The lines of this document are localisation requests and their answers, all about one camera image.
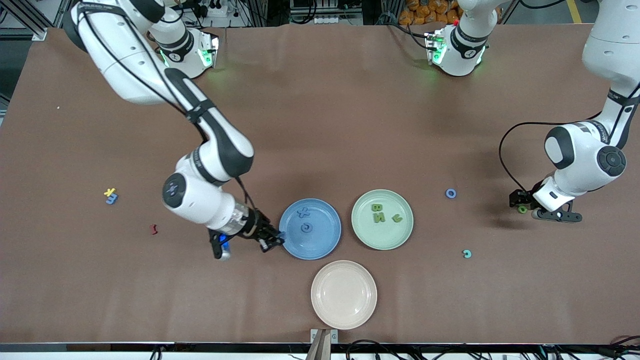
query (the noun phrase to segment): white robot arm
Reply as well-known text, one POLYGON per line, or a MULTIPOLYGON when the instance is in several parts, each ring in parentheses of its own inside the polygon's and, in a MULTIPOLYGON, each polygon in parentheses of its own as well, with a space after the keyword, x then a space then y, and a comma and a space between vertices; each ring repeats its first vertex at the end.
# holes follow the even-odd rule
POLYGON ((81 1, 63 27, 120 97, 136 104, 166 101, 203 135, 205 141, 181 158, 166 180, 165 207, 206 226, 216 258, 224 255, 220 240, 234 235, 257 240, 266 252, 284 242, 280 233, 259 210, 220 188, 251 169, 251 143, 183 71, 162 64, 143 38, 165 12, 154 0, 81 1))
POLYGON ((515 191, 512 206, 541 207, 544 220, 581 220, 562 206, 617 179, 627 166, 622 152, 640 102, 640 9, 633 0, 602 0, 598 18, 584 46, 582 62, 611 81, 602 112, 586 121, 557 126, 545 139, 545 152, 556 171, 529 192, 515 191))
POLYGON ((165 8, 164 16, 149 32, 160 47, 165 65, 179 69, 191 79, 214 66, 218 38, 187 28, 175 10, 165 8))
POLYGON ((498 21, 496 6, 503 0, 458 0, 464 14, 457 25, 447 25, 427 38, 429 62, 453 76, 470 74, 482 61, 486 41, 498 21))

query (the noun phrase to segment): brown tabletop covering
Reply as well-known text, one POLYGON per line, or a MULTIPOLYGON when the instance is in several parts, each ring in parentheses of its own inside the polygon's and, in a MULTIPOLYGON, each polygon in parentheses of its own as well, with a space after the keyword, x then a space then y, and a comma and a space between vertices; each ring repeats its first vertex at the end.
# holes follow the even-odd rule
MULTIPOLYGON (((86 54, 50 31, 31 47, 0 137, 0 341, 308 341, 323 326, 311 282, 339 259, 362 264, 378 287, 371 319, 341 341, 637 334, 635 129, 625 174, 576 201, 581 224, 510 210, 515 185, 497 157, 517 122, 601 109, 608 84, 580 61, 588 32, 498 26, 484 63, 452 78, 396 29, 230 29, 217 69, 196 82, 253 142, 244 182, 255 203, 277 224, 292 202, 323 199, 340 214, 342 238, 317 261, 235 239, 221 262, 206 229, 160 198, 198 133, 168 105, 121 100, 86 54), (102 194, 110 187, 114 206, 102 194), (353 204, 377 188, 400 193, 415 214, 396 250, 372 250, 351 228, 353 204)), ((548 130, 520 128, 505 143, 505 162, 527 186, 553 170, 548 130)))

